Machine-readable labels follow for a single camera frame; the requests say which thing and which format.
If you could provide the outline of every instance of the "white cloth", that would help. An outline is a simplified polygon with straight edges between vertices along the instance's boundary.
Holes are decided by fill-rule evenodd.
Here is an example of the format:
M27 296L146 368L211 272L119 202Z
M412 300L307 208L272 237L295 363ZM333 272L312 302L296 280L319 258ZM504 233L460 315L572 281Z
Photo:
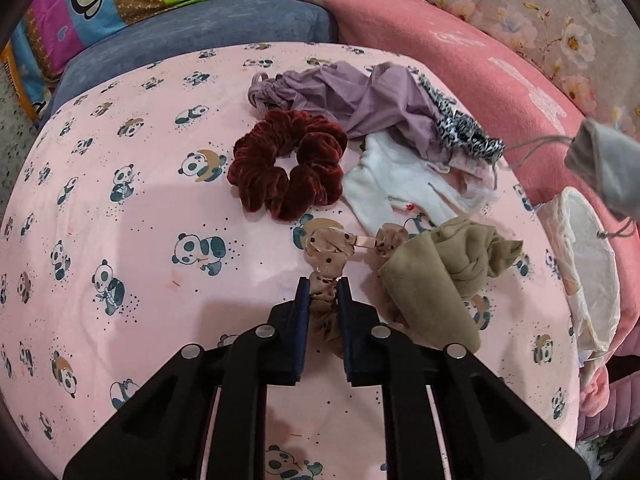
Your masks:
M428 160L382 130L366 137L360 163L342 179L342 195L367 232L375 236L382 224L397 222L393 207L399 203L420 207L438 226L459 215L452 206L471 213L487 203L490 193L468 190L463 197Z

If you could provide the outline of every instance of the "metal screw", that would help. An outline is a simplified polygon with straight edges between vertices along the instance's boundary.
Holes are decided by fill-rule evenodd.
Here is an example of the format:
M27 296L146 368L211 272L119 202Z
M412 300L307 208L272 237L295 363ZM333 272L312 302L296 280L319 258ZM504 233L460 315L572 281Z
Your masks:
M447 346L447 354L454 359L462 359L466 355L466 348L458 343Z
M260 325L255 329L255 335L262 338L271 337L275 333L276 329L274 329L274 327L271 325Z
M200 355L200 347L198 345L183 346L182 350L180 350L180 355L185 359L193 359Z
M386 339L391 335L391 329L385 325L377 325L371 329L371 335L377 339Z

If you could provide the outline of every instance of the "beige cloth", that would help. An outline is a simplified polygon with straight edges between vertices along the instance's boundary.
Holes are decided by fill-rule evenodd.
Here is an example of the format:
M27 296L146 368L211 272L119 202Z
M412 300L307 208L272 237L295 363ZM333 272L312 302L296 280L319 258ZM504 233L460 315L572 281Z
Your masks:
M463 298L471 298L511 267L522 252L522 241L505 240L494 226L456 217L430 231L440 259Z
M380 267L380 278L409 326L425 343L438 349L460 343L471 352L478 351L478 327L428 232L397 248Z

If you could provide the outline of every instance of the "lavender cloth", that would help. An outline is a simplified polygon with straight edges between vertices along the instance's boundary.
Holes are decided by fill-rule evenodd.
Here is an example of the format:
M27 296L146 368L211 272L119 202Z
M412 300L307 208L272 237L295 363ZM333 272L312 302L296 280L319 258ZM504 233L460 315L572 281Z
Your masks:
M448 162L451 151L435 133L442 118L438 107L408 69L391 62L374 67L370 76L344 61L277 78L254 76L249 102L260 117L269 106L305 110L340 124L349 138L395 126L432 162Z

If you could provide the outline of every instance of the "purple fabric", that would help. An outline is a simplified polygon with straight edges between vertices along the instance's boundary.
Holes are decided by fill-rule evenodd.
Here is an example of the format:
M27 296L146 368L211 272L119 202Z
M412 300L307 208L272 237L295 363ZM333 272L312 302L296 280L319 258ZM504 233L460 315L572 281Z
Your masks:
M340 124L349 138L395 126L422 158L451 158L435 133L437 106L406 67L391 62L375 66L370 76L344 61L275 79L262 72L254 76L248 97L260 117L269 106L305 110Z
M636 326L618 347L617 356L640 356L640 326ZM609 402L595 416L578 418L578 440L591 440L622 430L640 420L640 371L610 385Z

